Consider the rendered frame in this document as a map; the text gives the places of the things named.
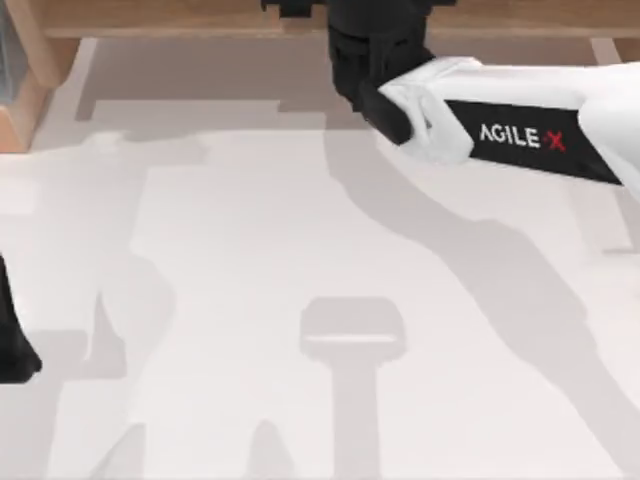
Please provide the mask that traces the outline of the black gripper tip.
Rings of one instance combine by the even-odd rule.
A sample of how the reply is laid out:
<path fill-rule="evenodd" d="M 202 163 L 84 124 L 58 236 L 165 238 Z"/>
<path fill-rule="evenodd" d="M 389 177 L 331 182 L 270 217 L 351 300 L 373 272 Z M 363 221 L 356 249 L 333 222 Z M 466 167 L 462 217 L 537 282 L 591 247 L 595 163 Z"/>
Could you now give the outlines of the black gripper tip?
<path fill-rule="evenodd" d="M 18 320 L 6 263 L 0 254 L 0 385 L 24 384 L 42 367 Z"/>

